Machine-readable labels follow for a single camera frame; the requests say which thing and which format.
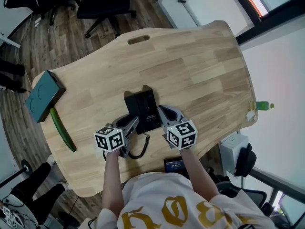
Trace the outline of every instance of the teal box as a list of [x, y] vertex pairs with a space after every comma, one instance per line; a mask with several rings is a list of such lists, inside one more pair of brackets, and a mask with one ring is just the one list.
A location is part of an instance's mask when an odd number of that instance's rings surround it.
[[56, 75], [45, 71], [25, 102], [33, 119], [37, 123], [45, 121], [50, 109], [55, 106], [65, 91]]

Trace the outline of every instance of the cucumber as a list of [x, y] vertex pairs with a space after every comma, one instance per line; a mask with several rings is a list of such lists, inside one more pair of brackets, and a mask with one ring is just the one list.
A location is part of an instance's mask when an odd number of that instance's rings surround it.
[[68, 146], [69, 149], [71, 149], [72, 152], [76, 151], [76, 146], [73, 143], [69, 133], [67, 132], [66, 128], [64, 127], [63, 123], [61, 122], [61, 119], [56, 111], [55, 108], [50, 109], [50, 114], [52, 116], [52, 120], [55, 124], [55, 127], [59, 134], [61, 135], [63, 141]]

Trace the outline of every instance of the wooden table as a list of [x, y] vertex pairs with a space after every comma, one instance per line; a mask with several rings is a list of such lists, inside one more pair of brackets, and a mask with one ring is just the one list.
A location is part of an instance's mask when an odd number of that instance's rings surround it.
[[[140, 36], [149, 39], [129, 44]], [[255, 122], [246, 119], [250, 102], [255, 101], [251, 79], [224, 21], [192, 30], [132, 31], [53, 72], [67, 89], [56, 109], [77, 151], [71, 152], [64, 144], [50, 116], [41, 126], [61, 172], [80, 197], [103, 190], [105, 161], [93, 134], [128, 113], [123, 98], [127, 90], [137, 92], [147, 84], [153, 88], [157, 104], [177, 107], [193, 120], [199, 135], [192, 149], [198, 157], [228, 134]], [[119, 158], [121, 182], [163, 170], [163, 159], [179, 156], [162, 137], [163, 128], [149, 134], [144, 157]], [[135, 133], [131, 142], [132, 153], [137, 155], [145, 136]]]

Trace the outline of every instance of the green bottle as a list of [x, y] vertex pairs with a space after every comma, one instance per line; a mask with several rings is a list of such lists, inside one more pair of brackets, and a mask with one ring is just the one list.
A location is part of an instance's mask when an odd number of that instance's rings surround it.
[[[270, 104], [270, 108], [273, 109], [275, 107], [274, 104]], [[256, 110], [269, 110], [269, 102], [254, 102], [254, 109]]]

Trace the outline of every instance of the person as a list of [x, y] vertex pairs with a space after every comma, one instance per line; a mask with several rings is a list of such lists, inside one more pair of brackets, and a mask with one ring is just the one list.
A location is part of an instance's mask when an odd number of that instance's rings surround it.
[[[11, 73], [18, 76], [24, 76], [25, 70], [22, 64], [13, 64], [0, 59], [0, 71]], [[14, 81], [0, 73], [0, 89], [10, 89], [14, 92], [21, 88], [21, 81]]]
[[102, 210], [80, 229], [275, 228], [243, 192], [220, 195], [192, 150], [180, 151], [190, 180], [176, 173], [146, 173], [121, 189], [119, 151], [107, 154]]
[[[36, 229], [48, 218], [51, 209], [57, 198], [65, 191], [69, 190], [68, 183], [58, 183], [47, 193], [36, 200], [33, 196], [39, 186], [47, 178], [52, 166], [55, 164], [54, 157], [50, 155], [47, 161], [40, 165], [29, 178], [16, 185], [11, 193], [0, 200], [0, 207], [7, 207], [13, 210], [23, 221], [26, 229]], [[0, 228], [9, 229], [3, 211], [0, 209]]]

